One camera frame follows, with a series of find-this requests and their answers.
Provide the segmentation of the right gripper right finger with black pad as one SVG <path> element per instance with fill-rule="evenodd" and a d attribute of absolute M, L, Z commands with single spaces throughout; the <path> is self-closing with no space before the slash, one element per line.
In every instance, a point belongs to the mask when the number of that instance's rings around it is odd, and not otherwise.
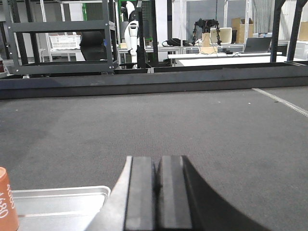
<path fill-rule="evenodd" d="M 219 195 L 187 156 L 163 156 L 158 167 L 160 231 L 266 231 Z"/>

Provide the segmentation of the right gripper left finger with black pad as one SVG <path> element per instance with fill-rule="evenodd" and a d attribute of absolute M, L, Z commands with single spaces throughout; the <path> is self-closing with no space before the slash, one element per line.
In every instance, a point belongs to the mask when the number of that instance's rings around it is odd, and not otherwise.
<path fill-rule="evenodd" d="M 150 157 L 127 156 L 122 173 L 87 231 L 154 231 L 155 168 Z"/>

